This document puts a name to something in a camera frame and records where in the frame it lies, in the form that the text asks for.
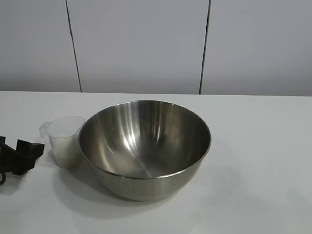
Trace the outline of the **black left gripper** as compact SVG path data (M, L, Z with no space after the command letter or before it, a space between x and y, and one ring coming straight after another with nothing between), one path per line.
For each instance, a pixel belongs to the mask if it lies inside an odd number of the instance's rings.
M23 175L35 167L35 159L44 153L44 144L17 140L16 149L5 143L6 137L0 137L0 173L8 172ZM23 157L16 157L19 152Z

